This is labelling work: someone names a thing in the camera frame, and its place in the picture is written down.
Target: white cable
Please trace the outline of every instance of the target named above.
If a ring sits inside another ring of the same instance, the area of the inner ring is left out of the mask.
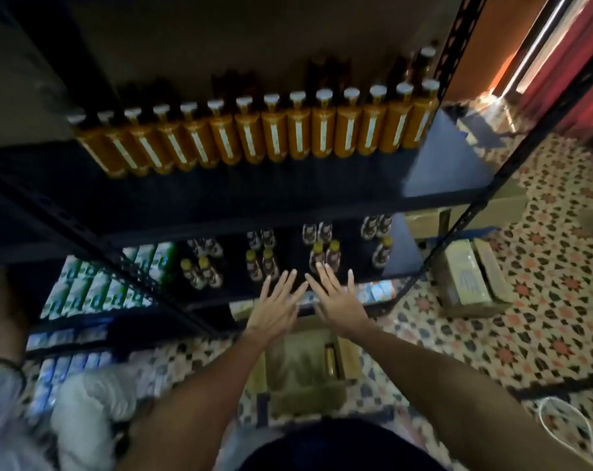
[[[586,416],[584,416],[583,413],[580,410],[578,410],[577,408],[575,408],[575,406],[571,405],[570,403],[567,403],[564,400],[560,400],[557,397],[545,397],[545,398],[543,398],[541,400],[541,402],[538,405],[537,414],[538,414],[539,420],[541,421],[541,425],[543,425],[543,428],[545,428],[545,431],[547,431],[550,434],[550,436],[552,438],[554,438],[558,443],[561,443],[563,446],[565,446],[566,448],[570,449],[575,454],[582,456],[582,454],[581,454],[581,452],[579,450],[576,450],[573,446],[571,446],[568,443],[565,443],[564,441],[562,441],[559,437],[557,437],[554,434],[554,432],[552,430],[549,429],[549,427],[547,425],[545,425],[545,420],[543,419],[543,411],[544,411],[544,408],[547,405],[547,403],[549,403],[550,401],[554,403],[554,405],[556,406],[556,409],[561,413],[561,416],[563,418],[566,418],[565,412],[562,411],[562,410],[560,410],[558,404],[566,405],[569,410],[574,411],[584,421],[584,423],[586,423],[586,430],[588,431],[588,435],[589,435],[589,437],[591,439],[590,448],[591,448],[591,454],[593,456],[593,428],[591,427],[591,423],[590,423],[589,420],[586,419]]]

